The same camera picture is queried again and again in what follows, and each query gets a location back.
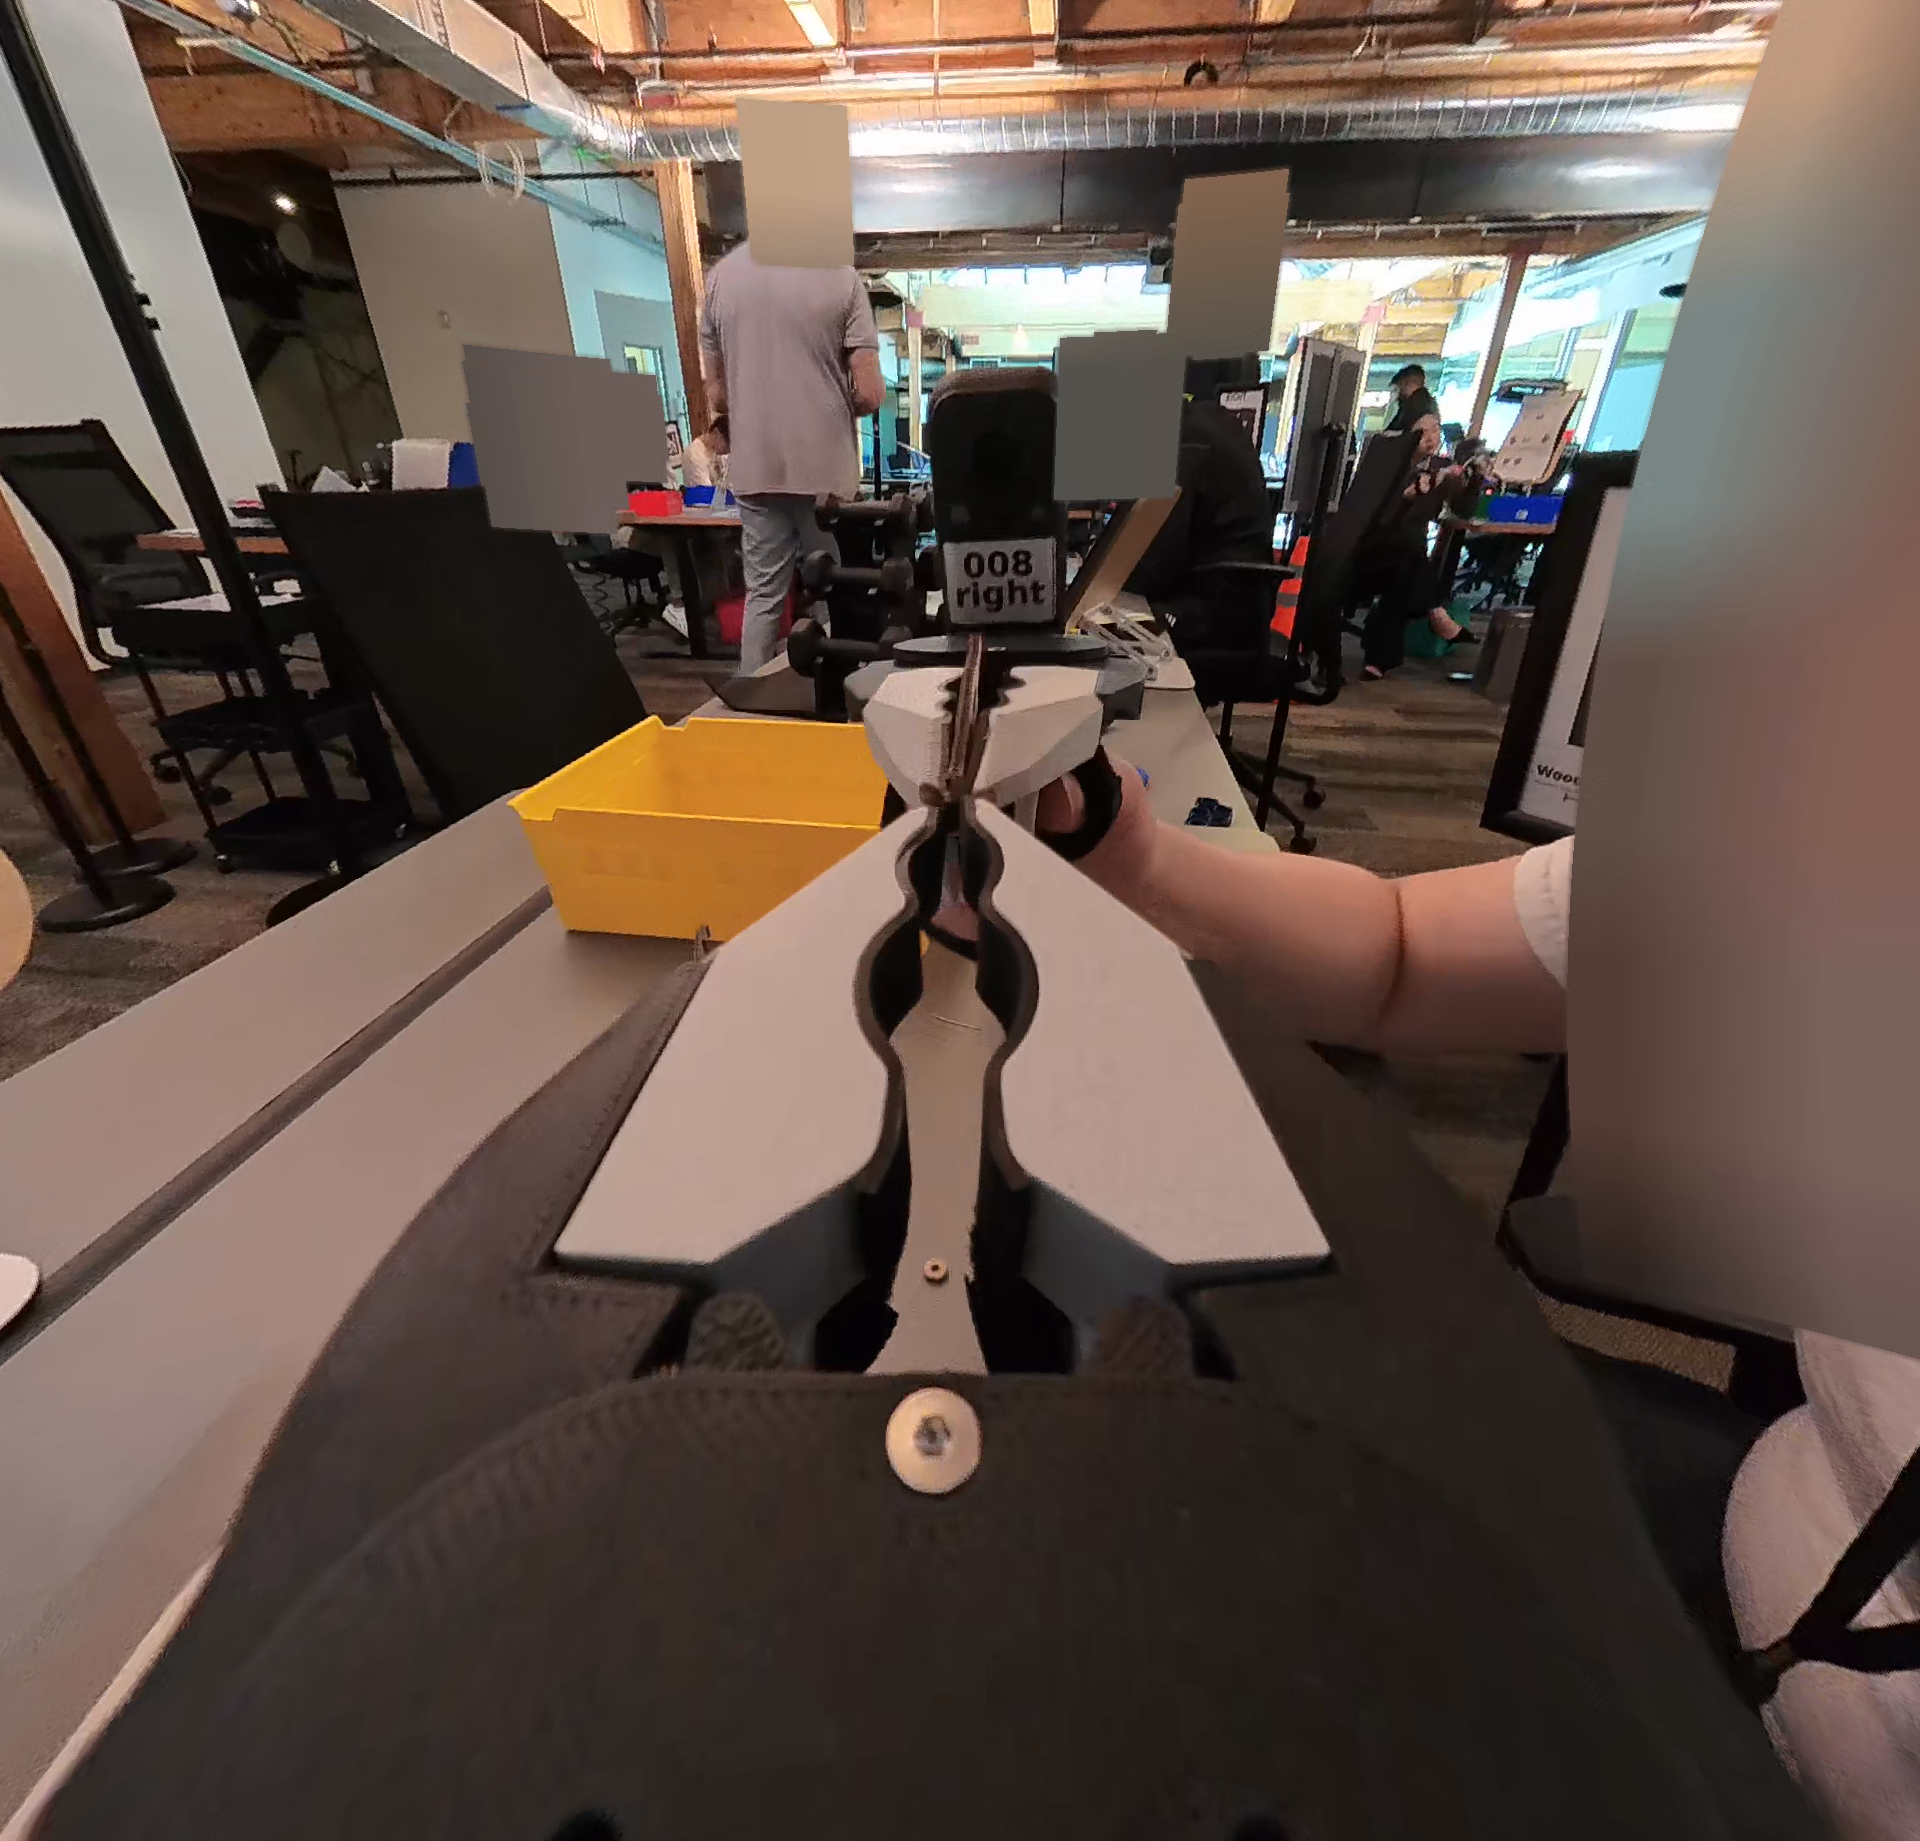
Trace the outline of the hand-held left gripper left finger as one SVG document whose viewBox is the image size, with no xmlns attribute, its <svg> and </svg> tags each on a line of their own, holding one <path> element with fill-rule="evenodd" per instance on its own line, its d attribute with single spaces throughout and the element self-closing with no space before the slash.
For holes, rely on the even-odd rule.
<svg viewBox="0 0 1920 1841">
<path fill-rule="evenodd" d="M 940 815 L 912 809 L 700 965 L 559 1231 L 563 1270 L 745 1294 L 797 1357 L 877 1369 L 904 1324 L 943 872 Z"/>
</svg>

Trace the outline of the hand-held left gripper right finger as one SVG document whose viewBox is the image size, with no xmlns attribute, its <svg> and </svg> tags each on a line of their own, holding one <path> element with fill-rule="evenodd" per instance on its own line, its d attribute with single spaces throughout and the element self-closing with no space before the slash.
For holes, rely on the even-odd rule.
<svg viewBox="0 0 1920 1841">
<path fill-rule="evenodd" d="M 960 818 L 982 1082 L 968 1306 L 989 1373 L 1068 1373 L 1132 1300 L 1319 1276 L 1330 1241 L 1180 950 L 1015 818 Z"/>
</svg>

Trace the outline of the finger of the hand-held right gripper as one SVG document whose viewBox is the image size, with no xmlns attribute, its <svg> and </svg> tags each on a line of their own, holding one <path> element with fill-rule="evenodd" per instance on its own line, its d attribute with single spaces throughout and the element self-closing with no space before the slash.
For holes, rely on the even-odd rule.
<svg viewBox="0 0 1920 1841">
<path fill-rule="evenodd" d="M 1013 676 L 987 708 L 978 800 L 1001 809 L 1037 797 L 1091 761 L 1102 736 L 1094 676 Z"/>
<path fill-rule="evenodd" d="M 960 673 L 885 673 L 868 695 L 868 749 L 909 810 L 923 806 L 923 782 L 963 791 L 963 751 L 955 746 L 960 691 Z"/>
</svg>

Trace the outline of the person's right forearm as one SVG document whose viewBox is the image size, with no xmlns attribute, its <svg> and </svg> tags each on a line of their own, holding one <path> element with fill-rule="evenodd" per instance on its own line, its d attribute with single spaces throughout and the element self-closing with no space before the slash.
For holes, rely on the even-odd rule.
<svg viewBox="0 0 1920 1841">
<path fill-rule="evenodd" d="M 1277 989 L 1314 1041 L 1381 1057 L 1544 1057 L 1566 1045 L 1570 860 L 1564 837 L 1387 879 L 1168 837 L 1156 887 L 1195 956 Z"/>
</svg>

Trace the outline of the person's right hand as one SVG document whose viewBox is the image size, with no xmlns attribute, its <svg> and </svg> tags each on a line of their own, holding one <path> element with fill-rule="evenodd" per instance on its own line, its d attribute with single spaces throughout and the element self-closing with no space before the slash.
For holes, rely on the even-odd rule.
<svg viewBox="0 0 1920 1841">
<path fill-rule="evenodd" d="M 1044 792 L 1044 837 L 1186 959 L 1213 950 L 1218 850 L 1156 821 L 1140 774 L 1106 749 Z"/>
</svg>

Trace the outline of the black knobbed stand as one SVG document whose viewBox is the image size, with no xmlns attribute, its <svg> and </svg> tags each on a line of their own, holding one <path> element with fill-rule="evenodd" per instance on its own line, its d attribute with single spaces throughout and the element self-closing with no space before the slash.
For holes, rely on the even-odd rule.
<svg viewBox="0 0 1920 1841">
<path fill-rule="evenodd" d="M 928 488 L 886 500 L 811 505 L 817 536 L 803 544 L 795 586 L 803 610 L 788 627 L 778 662 L 733 676 L 720 705 L 757 718 L 847 723 L 847 684 L 886 664 L 896 648 L 930 633 L 930 575 L 921 563 L 932 529 Z"/>
</svg>

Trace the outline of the black office chair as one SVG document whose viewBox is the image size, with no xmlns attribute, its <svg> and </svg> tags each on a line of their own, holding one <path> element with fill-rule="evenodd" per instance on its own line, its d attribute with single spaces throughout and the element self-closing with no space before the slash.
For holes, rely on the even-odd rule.
<svg viewBox="0 0 1920 1841">
<path fill-rule="evenodd" d="M 1309 774 L 1281 764 L 1286 726 L 1297 705 L 1328 705 L 1339 696 L 1345 633 L 1342 605 L 1356 549 L 1381 513 L 1403 495 L 1413 453 L 1416 441 L 1407 433 L 1375 435 L 1361 453 L 1339 505 L 1311 534 L 1291 639 L 1269 630 L 1262 649 L 1185 655 L 1199 702 L 1218 708 L 1216 741 L 1239 787 L 1254 804 L 1256 828 L 1263 830 L 1269 816 L 1279 815 L 1290 828 L 1290 854 L 1311 854 L 1315 841 L 1301 810 L 1274 797 L 1274 780 L 1279 776 L 1299 780 L 1305 787 L 1302 806 L 1309 810 L 1319 809 L 1323 796 Z M 1263 754 L 1254 761 L 1231 746 L 1231 715 L 1242 705 L 1260 702 L 1272 711 Z"/>
</svg>

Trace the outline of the yellow plastic bin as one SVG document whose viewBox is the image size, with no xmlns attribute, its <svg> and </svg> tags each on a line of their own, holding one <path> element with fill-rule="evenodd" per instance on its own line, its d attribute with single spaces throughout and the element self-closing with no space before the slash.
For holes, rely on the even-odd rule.
<svg viewBox="0 0 1920 1841">
<path fill-rule="evenodd" d="M 869 841 L 886 792 L 850 725 L 653 718 L 510 809 L 569 931 L 727 940 Z"/>
</svg>

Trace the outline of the wooden office desk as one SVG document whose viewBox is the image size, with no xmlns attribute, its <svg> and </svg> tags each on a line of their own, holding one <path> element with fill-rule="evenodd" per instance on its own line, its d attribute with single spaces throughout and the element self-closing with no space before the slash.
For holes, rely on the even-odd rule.
<svg viewBox="0 0 1920 1841">
<path fill-rule="evenodd" d="M 667 580 L 677 587 L 678 606 L 688 623 L 688 649 L 697 660 L 718 654 L 707 635 L 707 578 L 702 558 L 713 552 L 731 562 L 738 559 L 742 520 L 733 507 L 685 507 L 677 514 L 636 514 L 625 511 L 614 523 L 614 547 L 627 552 L 649 552 L 667 570 Z"/>
</svg>

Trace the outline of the black partition panel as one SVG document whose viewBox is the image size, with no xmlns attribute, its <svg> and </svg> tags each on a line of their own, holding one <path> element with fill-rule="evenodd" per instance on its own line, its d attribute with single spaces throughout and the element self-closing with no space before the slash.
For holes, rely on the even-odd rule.
<svg viewBox="0 0 1920 1841">
<path fill-rule="evenodd" d="M 445 821 L 649 715 L 561 547 L 495 528 L 479 487 L 268 488 L 262 507 Z"/>
</svg>

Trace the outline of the black framed marker sign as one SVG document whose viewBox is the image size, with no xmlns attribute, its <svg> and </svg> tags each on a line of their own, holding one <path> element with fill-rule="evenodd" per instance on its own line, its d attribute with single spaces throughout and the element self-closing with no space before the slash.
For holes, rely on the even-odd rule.
<svg viewBox="0 0 1920 1841">
<path fill-rule="evenodd" d="M 1482 826 L 1528 847 L 1569 837 L 1590 730 L 1592 686 L 1613 592 L 1636 451 L 1582 454 L 1555 529 L 1504 711 Z"/>
</svg>

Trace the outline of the person in white shirt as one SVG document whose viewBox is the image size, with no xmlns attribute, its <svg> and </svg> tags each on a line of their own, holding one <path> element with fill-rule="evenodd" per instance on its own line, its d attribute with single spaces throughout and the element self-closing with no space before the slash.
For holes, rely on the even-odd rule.
<svg viewBox="0 0 1920 1841">
<path fill-rule="evenodd" d="M 1794 1361 L 1802 1399 L 1740 1455 L 1710 1526 L 1710 1582 L 1747 1633 L 1735 1652 L 1758 1654 L 1763 1631 L 1802 1636 L 1763 1725 L 1836 1834 L 1915 1836 L 1915 1667 L 1818 1654 L 1814 1600 L 1842 1603 L 1838 1575 L 1859 1571 L 1871 1589 L 1836 1641 L 1915 1628 L 1917 1364 L 1810 1331 L 1794 1335 Z"/>
</svg>

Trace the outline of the long round ceiling duct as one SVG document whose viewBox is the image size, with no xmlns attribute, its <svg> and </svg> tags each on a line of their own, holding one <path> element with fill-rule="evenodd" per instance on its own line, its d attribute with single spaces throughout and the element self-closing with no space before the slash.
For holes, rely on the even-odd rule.
<svg viewBox="0 0 1920 1841">
<path fill-rule="evenodd" d="M 853 121 L 853 158 L 933 158 L 1071 151 L 1262 143 L 1570 140 L 1731 132 L 1750 84 L 1642 85 L 1554 95 L 1281 100 L 1180 92 L 1140 104 L 1071 100 L 1046 110 Z"/>
</svg>

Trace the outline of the silver ventilation duct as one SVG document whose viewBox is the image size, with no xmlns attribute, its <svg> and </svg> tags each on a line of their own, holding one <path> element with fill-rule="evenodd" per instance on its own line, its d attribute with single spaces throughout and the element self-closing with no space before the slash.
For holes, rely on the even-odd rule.
<svg viewBox="0 0 1920 1841">
<path fill-rule="evenodd" d="M 499 121 L 608 162 L 671 158 L 636 117 L 595 104 L 539 53 L 472 0 L 299 0 L 336 28 Z"/>
</svg>

